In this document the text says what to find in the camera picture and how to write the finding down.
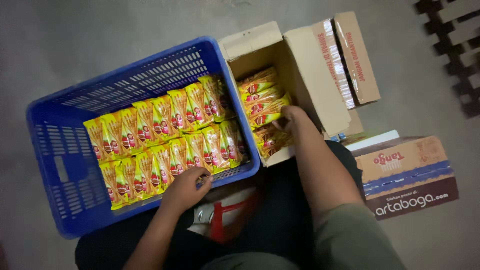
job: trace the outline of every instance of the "gray floor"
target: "gray floor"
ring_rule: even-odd
[[[361,108],[368,131],[437,135],[460,200],[381,222],[412,269],[478,268],[477,142],[411,6],[395,0],[0,0],[1,240],[11,269],[74,269],[76,241],[56,232],[24,112],[37,98],[197,36],[221,38],[272,20],[282,32],[354,10],[382,99]]]

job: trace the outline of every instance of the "person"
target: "person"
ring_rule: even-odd
[[[157,210],[82,237],[75,252],[78,268],[404,269],[364,204],[352,154],[324,141],[299,107],[284,106],[282,113],[286,125],[274,125],[293,135],[296,158],[261,170],[268,178],[263,197],[231,243],[186,230],[192,207],[213,179],[207,169],[195,167],[173,181]],[[197,189],[199,177],[204,183]],[[133,230],[142,226],[145,231]]]

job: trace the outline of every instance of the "open cardboard box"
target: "open cardboard box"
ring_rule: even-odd
[[[314,26],[290,30],[282,36],[277,23],[269,22],[225,37],[219,45],[233,81],[275,67],[279,84],[290,93],[293,103],[307,112],[318,130],[336,135],[348,129],[351,118]],[[242,104],[239,95],[232,98]],[[271,166],[293,156],[293,147],[285,147],[262,159],[262,163]]]

